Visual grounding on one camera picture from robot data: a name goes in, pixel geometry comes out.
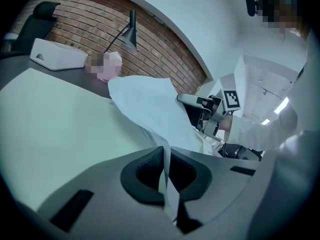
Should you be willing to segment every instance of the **white box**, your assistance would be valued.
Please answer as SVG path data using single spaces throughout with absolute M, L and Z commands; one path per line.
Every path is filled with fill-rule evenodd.
M 53 71 L 83 68 L 87 57 L 80 49 L 39 38 L 34 40 L 30 54 L 31 60 Z

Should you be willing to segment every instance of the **person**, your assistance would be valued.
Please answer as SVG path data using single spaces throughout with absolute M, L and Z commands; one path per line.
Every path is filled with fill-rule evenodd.
M 301 131 L 318 131 L 320 126 L 320 49 L 319 41 L 302 14 L 297 0 L 259 0 L 257 14 L 280 29 L 295 30 L 306 41 L 307 59 L 293 88 L 289 103 L 277 120 L 267 125 L 251 123 L 227 114 L 220 122 L 224 140 L 248 149 L 265 151 L 279 147 Z

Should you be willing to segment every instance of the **black lamp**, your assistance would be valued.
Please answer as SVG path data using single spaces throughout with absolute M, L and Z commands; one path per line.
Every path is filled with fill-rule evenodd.
M 105 50 L 107 52 L 115 40 L 120 36 L 120 39 L 125 42 L 127 46 L 132 49 L 137 49 L 137 37 L 136 37 L 136 11 L 130 11 L 130 22 L 126 25 L 120 33 L 113 39 L 113 41 L 109 44 L 108 48 Z

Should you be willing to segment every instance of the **chair headrest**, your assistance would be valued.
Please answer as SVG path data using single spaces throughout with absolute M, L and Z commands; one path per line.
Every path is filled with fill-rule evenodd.
M 41 2 L 34 8 L 33 15 L 39 19 L 50 20 L 57 5 L 60 5 L 60 3 L 49 1 Z

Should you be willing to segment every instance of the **brick wall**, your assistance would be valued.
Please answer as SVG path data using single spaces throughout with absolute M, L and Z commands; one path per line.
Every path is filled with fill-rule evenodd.
M 141 75 L 170 78 L 178 93 L 195 94 L 206 75 L 186 45 L 170 28 L 129 0 L 30 0 L 12 25 L 19 33 L 35 6 L 43 1 L 59 2 L 54 11 L 57 24 L 48 40 L 74 46 L 91 57 L 102 53 L 137 13 L 137 51 L 120 40 L 111 46 L 122 57 L 121 76 Z

